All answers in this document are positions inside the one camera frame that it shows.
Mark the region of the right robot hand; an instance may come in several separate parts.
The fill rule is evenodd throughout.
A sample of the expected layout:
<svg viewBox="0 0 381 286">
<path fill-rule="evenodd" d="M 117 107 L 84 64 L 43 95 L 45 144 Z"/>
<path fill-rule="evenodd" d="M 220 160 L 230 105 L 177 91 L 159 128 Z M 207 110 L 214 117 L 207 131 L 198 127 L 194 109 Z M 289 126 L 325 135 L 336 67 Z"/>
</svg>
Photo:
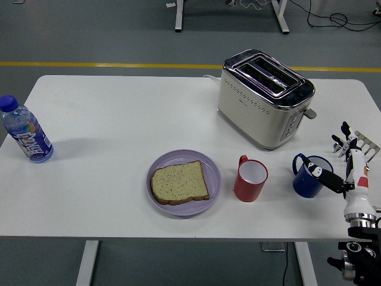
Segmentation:
<svg viewBox="0 0 381 286">
<path fill-rule="evenodd" d="M 341 156 L 345 156 L 346 178 L 326 170 L 310 159 L 304 158 L 303 164 L 311 173 L 313 178 L 318 180 L 323 186 L 337 194 L 342 194 L 346 200 L 344 216 L 347 222 L 352 220 L 374 221 L 376 211 L 368 201 L 368 168 L 365 155 L 358 146 L 358 136 L 351 129 L 347 122 L 343 122 L 341 131 L 346 140 L 341 140 L 336 135 L 332 139 L 338 148 L 341 148 Z"/>
</svg>

